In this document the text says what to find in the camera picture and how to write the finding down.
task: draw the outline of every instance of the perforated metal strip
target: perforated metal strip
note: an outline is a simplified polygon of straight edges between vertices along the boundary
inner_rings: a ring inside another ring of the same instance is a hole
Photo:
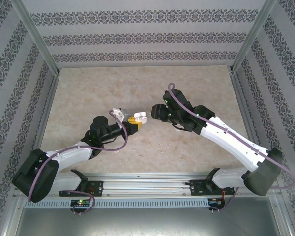
[[[26,209],[70,208],[70,199],[42,200],[38,203],[25,203]],[[179,199],[96,199],[97,209],[129,208],[199,208],[209,207],[207,198]]]

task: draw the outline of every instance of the marble floor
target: marble floor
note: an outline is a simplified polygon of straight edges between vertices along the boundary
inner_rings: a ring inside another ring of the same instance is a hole
[[[204,105],[243,136],[246,135],[226,66],[102,67],[62,69],[41,149],[56,150],[78,142],[95,116],[113,107],[132,113],[151,112],[163,103],[168,83],[174,82],[193,106]],[[117,148],[123,138],[106,148]],[[197,172],[236,168],[241,163],[212,141],[195,133],[175,131],[153,120],[118,153],[101,152],[71,167],[83,173]]]

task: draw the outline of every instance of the yellow object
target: yellow object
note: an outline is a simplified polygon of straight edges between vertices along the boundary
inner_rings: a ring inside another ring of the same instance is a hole
[[[141,128],[142,122],[135,121],[135,118],[134,117],[129,117],[128,122],[130,124],[136,124],[138,126],[138,130]]]

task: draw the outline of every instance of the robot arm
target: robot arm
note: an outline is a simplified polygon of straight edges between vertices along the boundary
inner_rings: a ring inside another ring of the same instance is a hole
[[[147,120],[145,112],[135,113],[134,116],[130,116],[125,109],[113,108],[113,114],[125,126],[128,136],[136,133]],[[96,157],[101,150],[88,147],[103,148],[104,144],[113,142],[118,136],[125,138],[124,130],[119,124],[108,125],[106,117],[95,117],[90,130],[86,132],[79,142],[73,145],[76,148],[72,148],[71,146],[63,149],[61,154],[47,163],[38,178],[31,200],[36,203],[49,193],[57,194],[61,190],[78,190],[84,192],[87,178],[82,173],[76,170],[71,170],[67,173],[60,173],[60,171],[80,161],[87,161]],[[12,183],[28,196],[36,174],[42,164],[50,156],[59,152],[60,150],[47,152],[43,152],[40,149],[33,150],[19,168]]]
[[[279,163],[282,162],[282,153],[275,148],[269,151],[265,147],[256,145],[233,131],[216,116],[213,111],[202,105],[192,107],[191,103],[187,101],[181,91],[174,89],[172,92],[186,108],[193,111],[198,116],[224,127],[226,132],[190,115],[175,102],[168,91],[166,91],[163,96],[166,105],[154,105],[151,116],[154,119],[171,123],[172,126],[180,130],[195,132],[198,135],[212,140],[231,153],[244,165],[243,168],[231,170],[223,170],[220,168],[213,169],[206,178],[207,189],[213,192],[217,188],[245,186],[253,193],[264,196],[279,175],[280,169],[270,161],[264,159],[260,153],[263,153]],[[230,135],[229,131],[236,134],[242,141],[255,147],[257,152]]]

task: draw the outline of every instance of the patterned wallpaper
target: patterned wallpaper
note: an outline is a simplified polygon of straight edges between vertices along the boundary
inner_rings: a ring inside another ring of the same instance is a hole
[[[265,0],[25,0],[59,68],[232,65]]]
[[[53,74],[8,0],[0,0],[0,222],[11,179],[33,149]]]
[[[279,0],[237,72],[259,142],[295,172],[295,0]],[[291,178],[281,174],[279,182]],[[283,197],[295,229],[295,187]]]

